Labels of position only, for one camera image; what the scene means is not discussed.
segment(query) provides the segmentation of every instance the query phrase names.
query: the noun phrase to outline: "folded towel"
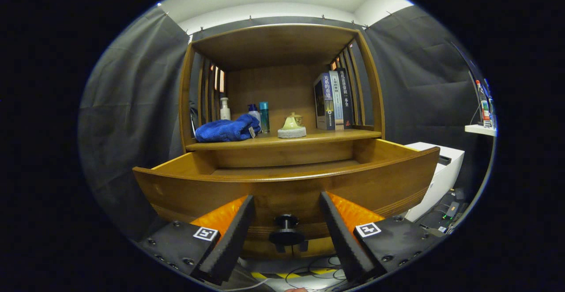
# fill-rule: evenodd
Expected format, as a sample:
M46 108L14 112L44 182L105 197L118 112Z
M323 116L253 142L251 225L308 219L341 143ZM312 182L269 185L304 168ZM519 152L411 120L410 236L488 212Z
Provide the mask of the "folded towel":
M236 121L212 121L196 129L196 140L198 142L243 141L251 137L249 127L253 127L255 133L260 131L259 121L248 113L243 114Z

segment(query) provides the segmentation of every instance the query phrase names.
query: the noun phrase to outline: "bottle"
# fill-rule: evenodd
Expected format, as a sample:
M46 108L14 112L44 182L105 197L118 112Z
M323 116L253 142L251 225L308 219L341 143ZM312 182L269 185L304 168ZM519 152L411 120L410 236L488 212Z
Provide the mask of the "bottle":
M486 79L485 79L485 89L486 89L486 94L488 95L488 99L489 99L490 121L492 122L493 129L496 129L496 127L497 127L497 121L496 121L496 113L494 113L493 96L492 96L492 94L490 93L489 83L486 81Z
M259 109L261 111L261 128L263 133L269 132L269 103L267 101L261 101L259 103Z
M261 128L261 115L259 114L259 111L257 111L257 106L254 103L252 103L248 105L248 107L249 107L248 113L253 117L257 118L257 120L259 121L259 127Z
M232 116L230 114L230 109L228 108L228 98L221 97L222 107L220 108L220 119L221 120L231 120Z
M482 90L481 82L476 80L478 90L478 98L481 101L481 119L483 127L491 127L490 124L490 113L489 113L489 103L486 98L485 92Z

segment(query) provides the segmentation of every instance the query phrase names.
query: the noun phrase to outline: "white wall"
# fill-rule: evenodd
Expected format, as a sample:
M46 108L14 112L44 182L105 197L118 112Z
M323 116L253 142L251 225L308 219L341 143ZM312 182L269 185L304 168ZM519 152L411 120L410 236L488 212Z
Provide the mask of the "white wall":
M205 13L178 23L178 25L182 30L188 30L188 34L192 34L196 31L200 31L200 26L207 29L216 25L249 19L250 15L252 18L274 16L309 16L321 18L321 16L324 15L327 19L337 19L345 22L355 20L355 23L357 23L357 18L353 13L319 5L302 3L255 3Z
M355 11L355 23L371 26L387 17L388 12L394 13L410 5L413 4L408 0L367 0Z
M350 13L335 8L303 3L254 3L205 13L182 21L178 25L182 30L188 30L188 34L192 34L200 31L200 26L207 29L216 25L248 19L250 15L252 18L275 16L321 17L321 15L324 15L327 19L337 19L344 22L354 20L357 24L372 25L387 17L388 12L394 13L410 5L413 4L408 0L366 0L355 13Z

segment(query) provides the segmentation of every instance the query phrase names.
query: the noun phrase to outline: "white bottle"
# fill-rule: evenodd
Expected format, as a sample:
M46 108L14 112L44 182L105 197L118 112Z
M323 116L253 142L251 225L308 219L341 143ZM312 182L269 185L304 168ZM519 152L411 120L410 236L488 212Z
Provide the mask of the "white bottle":
M252 115L253 117L257 118L257 120L259 121L259 128L261 128L261 114L257 110L257 106L254 103L252 103L252 104L248 105L248 107L249 107L248 113L250 115Z
M228 98L222 97L220 98L222 102L222 107L220 108L220 119L221 120L231 120L232 116L230 114L230 109L228 108Z

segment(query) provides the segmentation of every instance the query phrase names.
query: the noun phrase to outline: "open drawer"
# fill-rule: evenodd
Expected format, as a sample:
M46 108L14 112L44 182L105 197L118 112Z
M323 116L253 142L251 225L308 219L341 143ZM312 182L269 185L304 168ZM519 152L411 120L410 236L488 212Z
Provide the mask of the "open drawer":
M438 147L417 151L382 139L357 139L198 150L153 169L133 171L151 205L166 220L191 222L232 200L254 195L256 217L244 255L257 257L275 251L267 238L277 229L274 218L283 213L299 218L296 228L307 240L329 237L318 204L324 190L384 217L414 207L428 189L439 152Z

